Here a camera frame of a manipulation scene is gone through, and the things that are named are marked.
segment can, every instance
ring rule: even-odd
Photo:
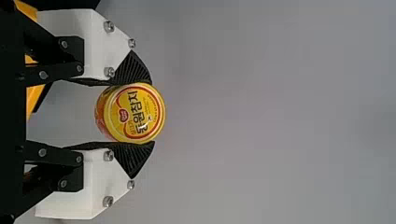
[[[147,83],[109,87],[99,96],[95,120],[107,138],[135,144],[153,140],[163,129],[165,104]]]

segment black mounting bracket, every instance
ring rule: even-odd
[[[0,162],[4,180],[0,223],[8,224],[54,191],[83,189],[81,153],[26,140],[26,87],[81,76],[84,40],[52,35],[19,12],[12,0],[0,1],[0,20],[6,21],[0,26],[0,64],[9,82],[14,79],[13,110],[6,112],[7,118],[13,118],[13,127],[2,135],[4,142],[14,139],[14,147],[2,149]],[[37,63],[25,64],[25,55]],[[34,167],[25,173],[25,165]]]

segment white wall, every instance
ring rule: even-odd
[[[136,37],[169,117],[134,193],[72,223],[395,223],[395,9],[103,0],[99,11]],[[100,91],[54,85],[29,135],[104,139]]]

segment metal pin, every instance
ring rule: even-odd
[[[112,21],[105,21],[103,23],[106,33],[113,33],[115,30],[114,23]]]
[[[112,150],[106,151],[103,156],[104,161],[113,161],[114,160],[114,152]]]
[[[66,188],[67,186],[67,180],[61,180],[61,182],[59,183],[59,187],[61,187],[61,189]]]
[[[78,162],[78,163],[82,162],[82,157],[78,156],[78,157],[76,158],[76,162]]]
[[[41,79],[45,80],[49,77],[49,75],[47,74],[46,71],[41,71],[38,73],[38,75],[40,76]]]
[[[134,40],[134,39],[129,39],[129,40],[128,40],[128,46],[129,46],[130,49],[136,48],[136,40]]]
[[[68,47],[69,47],[69,45],[67,44],[67,42],[66,41],[61,41],[61,46],[62,46],[62,48],[64,48],[64,49],[67,49]]]
[[[127,188],[128,189],[134,189],[134,180],[128,181]]]
[[[103,207],[111,207],[114,203],[114,198],[112,196],[106,196],[103,199]]]
[[[77,65],[77,71],[78,71],[78,72],[80,72],[80,73],[83,71],[83,69],[82,69],[82,66],[81,66],[81,65]]]
[[[39,157],[47,156],[47,150],[45,148],[41,148],[40,150],[38,150],[38,156]]]
[[[116,75],[116,70],[112,67],[105,68],[105,76],[106,77],[114,77]]]

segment can lid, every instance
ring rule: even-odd
[[[116,140],[144,144],[160,133],[165,113],[163,98],[154,87],[134,83],[112,92],[105,104],[104,119]]]

